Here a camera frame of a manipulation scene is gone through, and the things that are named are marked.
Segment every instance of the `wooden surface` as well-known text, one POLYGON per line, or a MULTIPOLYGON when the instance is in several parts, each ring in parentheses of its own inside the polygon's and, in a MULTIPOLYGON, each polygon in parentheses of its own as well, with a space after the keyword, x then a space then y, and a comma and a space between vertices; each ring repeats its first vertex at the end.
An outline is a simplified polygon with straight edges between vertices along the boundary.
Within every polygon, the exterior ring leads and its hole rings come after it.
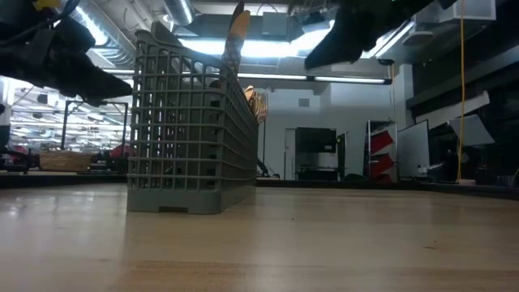
POLYGON ((0 190, 5 291, 514 291, 519 203, 273 189, 126 214, 124 185, 0 190))

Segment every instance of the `metal rack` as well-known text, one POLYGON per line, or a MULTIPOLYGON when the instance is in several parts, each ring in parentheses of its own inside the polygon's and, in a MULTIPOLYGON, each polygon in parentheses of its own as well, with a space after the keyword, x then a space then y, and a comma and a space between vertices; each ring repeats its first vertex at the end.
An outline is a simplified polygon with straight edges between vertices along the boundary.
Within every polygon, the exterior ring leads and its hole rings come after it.
POLYGON ((222 61, 137 37, 127 208, 221 213, 255 192, 255 115, 222 61))
POLYGON ((369 180, 372 180, 372 165, 377 163, 377 160, 374 160, 374 152, 372 151, 372 137, 379 133, 382 133, 387 128, 394 126, 394 141, 392 142, 393 151, 395 155, 394 160, 394 169, 395 169, 395 179, 398 178, 398 128, 397 123, 392 120, 388 121, 373 121, 368 120, 366 124, 366 143, 365 143, 365 151, 364 151, 364 176, 366 176, 369 180))

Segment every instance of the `white board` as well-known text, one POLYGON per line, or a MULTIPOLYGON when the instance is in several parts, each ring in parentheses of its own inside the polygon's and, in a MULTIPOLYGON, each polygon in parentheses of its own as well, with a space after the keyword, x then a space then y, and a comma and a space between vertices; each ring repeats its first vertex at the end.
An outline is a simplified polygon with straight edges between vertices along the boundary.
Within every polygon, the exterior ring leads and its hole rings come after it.
MULTIPOLYGON (((461 119, 456 118, 448 121, 448 125, 450 125, 458 139, 461 134, 461 119)), ((476 145, 484 145, 484 144, 493 144, 495 143, 492 136, 488 133, 485 125, 481 121, 481 118, 477 114, 470 115, 468 117, 464 117, 463 122, 463 145, 464 146, 476 146, 476 145)))
POLYGON ((401 178, 426 177, 420 168, 429 167, 429 127, 420 122, 398 132, 398 173, 401 178))

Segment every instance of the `white wall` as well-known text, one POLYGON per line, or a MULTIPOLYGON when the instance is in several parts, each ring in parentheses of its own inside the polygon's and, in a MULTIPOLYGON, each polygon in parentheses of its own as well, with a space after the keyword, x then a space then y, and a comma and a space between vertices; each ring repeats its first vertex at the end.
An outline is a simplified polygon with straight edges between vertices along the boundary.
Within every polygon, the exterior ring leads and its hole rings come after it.
POLYGON ((398 75, 395 76, 395 112, 398 130, 403 130, 414 125, 411 111, 407 109, 405 102, 413 97, 413 66, 401 65, 398 68, 398 75))
MULTIPOLYGON (((320 96, 314 95, 312 90, 279 89, 268 92, 265 160, 277 174, 283 175, 285 129, 319 127, 319 124, 320 96), (310 99, 310 107, 300 108, 299 98, 310 99)), ((263 133, 264 125, 261 125, 258 139, 258 157, 260 159, 263 157, 263 133)))
MULTIPOLYGON (((280 89, 269 93, 265 160, 283 175, 285 129, 326 127, 348 132, 346 173, 362 173, 368 119, 393 117, 390 86, 331 84, 320 95, 311 90, 280 89), (299 98, 309 98, 309 108, 299 108, 299 98)), ((263 155, 263 126, 259 127, 259 158, 263 155)))

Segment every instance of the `yellow cable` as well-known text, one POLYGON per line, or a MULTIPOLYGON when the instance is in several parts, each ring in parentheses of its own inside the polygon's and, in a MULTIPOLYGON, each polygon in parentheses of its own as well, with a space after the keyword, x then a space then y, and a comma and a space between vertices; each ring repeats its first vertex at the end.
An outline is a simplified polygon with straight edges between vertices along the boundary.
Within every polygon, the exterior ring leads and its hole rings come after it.
POLYGON ((461 180, 461 156, 463 154, 463 127, 465 120, 465 0, 461 0, 461 129, 457 158, 457 181, 461 180))

